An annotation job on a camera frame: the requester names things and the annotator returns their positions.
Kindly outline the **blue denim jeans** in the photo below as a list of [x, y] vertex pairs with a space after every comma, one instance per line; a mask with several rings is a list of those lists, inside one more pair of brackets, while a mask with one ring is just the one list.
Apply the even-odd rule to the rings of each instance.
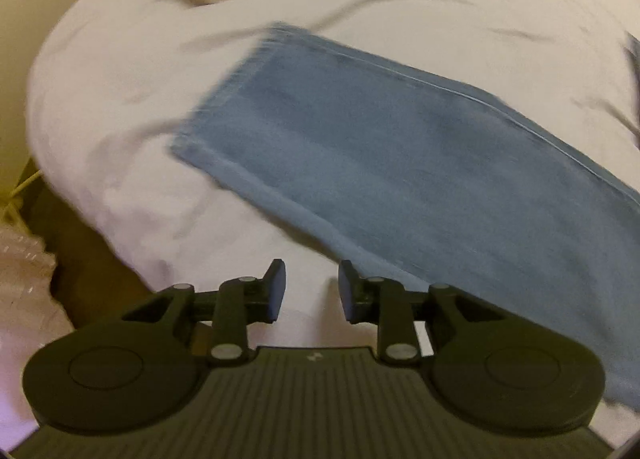
[[171, 150], [364, 273], [584, 343], [638, 406], [638, 192], [497, 97], [278, 23]]

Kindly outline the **white bed sheet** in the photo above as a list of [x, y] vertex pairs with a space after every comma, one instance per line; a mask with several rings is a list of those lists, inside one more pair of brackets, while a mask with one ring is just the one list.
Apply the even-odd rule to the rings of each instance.
[[29, 145], [145, 284], [87, 326], [175, 285], [260, 278], [274, 260], [286, 285], [278, 319], [247, 327], [253, 359], [210, 370], [172, 415], [100, 435], [38, 422], [13, 456], [631, 457], [639, 404], [606, 395], [596, 353], [605, 387], [585, 427], [522, 436], [469, 423], [419, 372], [378, 361], [375, 325], [346, 320], [347, 259], [172, 153], [180, 126], [278, 23], [484, 90], [639, 194], [639, 0], [80, 0], [30, 71]]

